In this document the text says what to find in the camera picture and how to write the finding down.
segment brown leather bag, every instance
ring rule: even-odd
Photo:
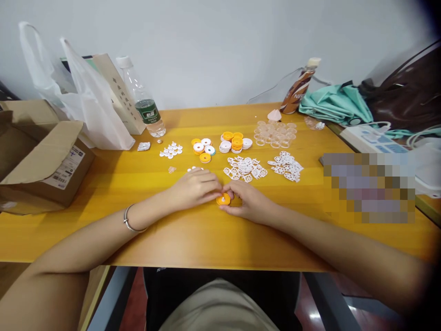
[[[388,121],[391,129],[413,132],[441,124],[441,47],[406,67],[440,41],[403,63],[381,86],[374,86],[372,79],[361,83],[360,94],[365,97],[374,121]]]

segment green bottle label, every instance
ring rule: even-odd
[[[156,108],[156,104],[153,103],[150,106],[139,108],[135,105],[138,112],[141,114],[142,121],[145,124],[153,124],[158,122],[161,119],[161,115],[159,115],[158,108]]]

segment barcode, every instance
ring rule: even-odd
[[[66,182],[65,179],[62,179],[62,178],[60,178],[60,177],[58,177],[58,176],[54,176],[53,178],[56,179],[56,180],[58,180],[58,181],[60,181],[60,182],[62,182],[62,183],[65,183],[65,182]]]

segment brown bottle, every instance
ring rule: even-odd
[[[291,86],[282,105],[280,106],[280,111],[284,114],[292,114],[300,106],[300,101],[302,101],[305,96],[306,90],[309,87],[309,81],[312,75],[316,72],[318,65],[320,64],[319,57],[311,57],[303,68],[299,79]]]

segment pixelated area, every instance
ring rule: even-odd
[[[324,210],[333,218],[415,222],[415,167],[406,153],[326,153],[323,167]]]

